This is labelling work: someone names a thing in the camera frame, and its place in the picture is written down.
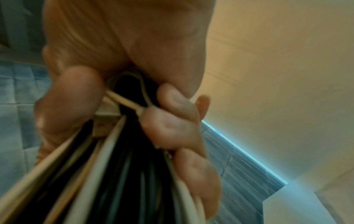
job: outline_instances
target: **blue light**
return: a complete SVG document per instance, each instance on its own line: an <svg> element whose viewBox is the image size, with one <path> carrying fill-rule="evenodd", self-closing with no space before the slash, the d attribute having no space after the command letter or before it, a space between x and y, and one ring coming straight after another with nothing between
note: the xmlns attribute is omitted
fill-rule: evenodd
<svg viewBox="0 0 354 224"><path fill-rule="evenodd" d="M215 128L213 128L211 125L209 125L208 123L206 123L205 121L202 121L204 124L206 124L210 129L212 129L213 131L215 131L217 134L219 134L221 137L223 137L224 139L226 139L229 143L231 143L232 145L234 145L235 147L237 147L237 149L239 149L240 151L242 151L244 154L246 154L250 159L252 159L253 161L255 161L256 163L258 163L259 165L261 165L263 168L266 169L267 172L273 174L273 176L275 176L276 178L278 178L281 182L283 182L285 185L288 184L288 182L286 182L284 179L282 179L280 176L278 176L276 173L274 173L273 171L271 171L268 167L266 167L264 164L262 164L261 162L259 162L255 157L251 156L250 154L248 154L245 150L243 150L241 147L239 147L238 145L236 145L234 142L232 142L230 139L228 139L227 137L225 137L223 134L221 134L218 130L216 130Z"/></svg>

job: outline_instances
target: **bundle of cables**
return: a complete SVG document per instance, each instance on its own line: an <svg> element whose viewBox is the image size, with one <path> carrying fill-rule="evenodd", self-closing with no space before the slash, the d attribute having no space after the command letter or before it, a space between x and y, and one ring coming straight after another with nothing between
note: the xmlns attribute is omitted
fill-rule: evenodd
<svg viewBox="0 0 354 224"><path fill-rule="evenodd" d="M205 223L200 198L138 122L157 85L133 68L109 82L95 117L0 200L3 223Z"/></svg>

